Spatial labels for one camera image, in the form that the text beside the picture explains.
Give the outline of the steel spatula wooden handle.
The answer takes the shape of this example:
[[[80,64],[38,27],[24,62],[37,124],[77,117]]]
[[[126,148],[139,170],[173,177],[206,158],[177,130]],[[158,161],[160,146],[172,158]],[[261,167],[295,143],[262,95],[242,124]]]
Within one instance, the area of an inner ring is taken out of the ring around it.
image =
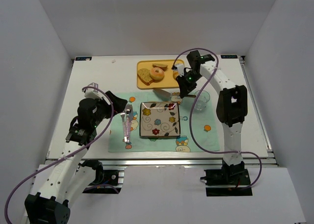
[[[161,95],[161,96],[163,96],[163,97],[168,97],[168,98],[170,98],[170,97],[173,95],[173,94],[171,94],[171,93],[169,93],[169,92],[167,92],[167,91],[165,91],[165,90],[162,90],[162,89],[160,89],[160,88],[153,88],[153,91],[154,91],[156,94]],[[185,97],[187,97],[187,98],[196,98],[195,95],[186,95]]]

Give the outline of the pink sugared donut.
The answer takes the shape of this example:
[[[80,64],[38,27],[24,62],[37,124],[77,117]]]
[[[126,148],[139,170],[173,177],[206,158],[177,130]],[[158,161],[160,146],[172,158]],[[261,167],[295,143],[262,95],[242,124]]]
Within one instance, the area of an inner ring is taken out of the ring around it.
[[[157,80],[157,81],[160,81],[162,79],[164,79],[164,70],[159,68],[159,67],[153,67],[151,70],[150,70],[150,77],[153,79],[153,80]]]

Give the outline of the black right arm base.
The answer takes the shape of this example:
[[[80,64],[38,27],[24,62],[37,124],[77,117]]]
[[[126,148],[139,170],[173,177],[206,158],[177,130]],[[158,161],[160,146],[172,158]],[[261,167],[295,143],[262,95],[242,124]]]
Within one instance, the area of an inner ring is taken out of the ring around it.
[[[208,197],[245,197],[252,196],[252,188],[248,170],[244,162],[227,165],[223,162],[220,169],[204,170],[200,180],[205,183]]]

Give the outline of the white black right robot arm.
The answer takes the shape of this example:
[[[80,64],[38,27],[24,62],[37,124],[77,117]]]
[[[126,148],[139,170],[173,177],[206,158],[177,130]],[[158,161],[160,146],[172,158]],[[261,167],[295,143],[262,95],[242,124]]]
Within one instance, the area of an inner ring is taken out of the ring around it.
[[[187,97],[197,87],[197,81],[204,77],[206,84],[211,84],[218,94],[216,115],[222,123],[224,133],[224,151],[212,152],[222,154],[223,163],[237,166],[243,162],[241,154],[241,130],[248,113],[248,93],[244,85],[233,83],[220,69],[219,58],[212,51],[193,48],[188,53],[189,67],[174,61],[172,69],[178,71],[176,81],[180,97]]]

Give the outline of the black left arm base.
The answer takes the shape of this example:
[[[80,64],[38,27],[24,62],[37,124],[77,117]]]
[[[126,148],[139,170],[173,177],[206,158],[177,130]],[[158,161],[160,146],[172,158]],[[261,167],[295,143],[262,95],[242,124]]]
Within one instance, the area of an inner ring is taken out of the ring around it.
[[[84,189],[86,194],[118,194],[122,189],[122,171],[104,168],[101,161],[85,160],[78,164],[78,169],[89,167],[93,170],[94,180]]]

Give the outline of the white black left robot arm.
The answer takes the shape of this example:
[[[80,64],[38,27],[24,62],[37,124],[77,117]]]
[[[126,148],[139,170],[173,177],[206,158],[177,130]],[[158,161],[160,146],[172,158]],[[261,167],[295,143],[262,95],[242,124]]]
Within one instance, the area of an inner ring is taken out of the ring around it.
[[[98,125],[122,113],[128,102],[110,91],[103,97],[93,90],[84,92],[85,98],[79,102],[77,116],[71,121],[60,159],[52,165],[42,187],[25,200],[31,224],[66,224],[78,196],[88,185],[103,181],[100,161],[81,160],[96,139]]]

